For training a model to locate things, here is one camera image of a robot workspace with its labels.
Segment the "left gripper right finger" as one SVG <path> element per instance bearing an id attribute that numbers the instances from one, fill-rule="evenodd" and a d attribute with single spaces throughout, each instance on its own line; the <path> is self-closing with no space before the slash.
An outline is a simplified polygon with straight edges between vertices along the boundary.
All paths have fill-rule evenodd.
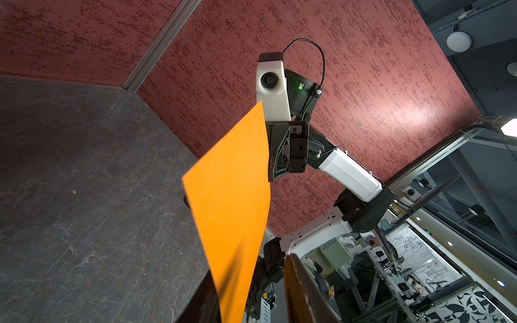
<path id="1" fill-rule="evenodd" d="M 285 257 L 284 285 L 288 322 L 340 322 L 295 254 Z"/>

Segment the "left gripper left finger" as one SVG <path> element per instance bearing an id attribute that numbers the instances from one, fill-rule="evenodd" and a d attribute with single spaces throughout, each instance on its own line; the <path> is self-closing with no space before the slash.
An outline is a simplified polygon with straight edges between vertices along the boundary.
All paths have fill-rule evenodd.
<path id="1" fill-rule="evenodd" d="M 218 293 L 208 271 L 175 323 L 221 323 Z"/>

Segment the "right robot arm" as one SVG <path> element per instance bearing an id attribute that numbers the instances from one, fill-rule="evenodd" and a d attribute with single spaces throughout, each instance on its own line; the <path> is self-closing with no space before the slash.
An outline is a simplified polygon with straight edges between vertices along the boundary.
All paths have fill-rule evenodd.
<path id="1" fill-rule="evenodd" d="M 301 174 L 307 166 L 330 176 L 344 187 L 333 209 L 298 231 L 274 238 L 263 247 L 254 280 L 260 286 L 279 281 L 284 258 L 303 257 L 334 238 L 374 230 L 394 193 L 371 172 L 306 121 L 267 122 L 269 181 L 287 174 Z"/>

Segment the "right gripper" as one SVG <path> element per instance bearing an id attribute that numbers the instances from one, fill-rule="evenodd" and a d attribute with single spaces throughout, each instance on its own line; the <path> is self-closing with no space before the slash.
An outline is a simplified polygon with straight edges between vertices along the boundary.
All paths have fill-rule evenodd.
<path id="1" fill-rule="evenodd" d="M 268 181 L 303 173 L 308 164 L 309 124 L 306 121 L 266 122 L 266 128 Z"/>

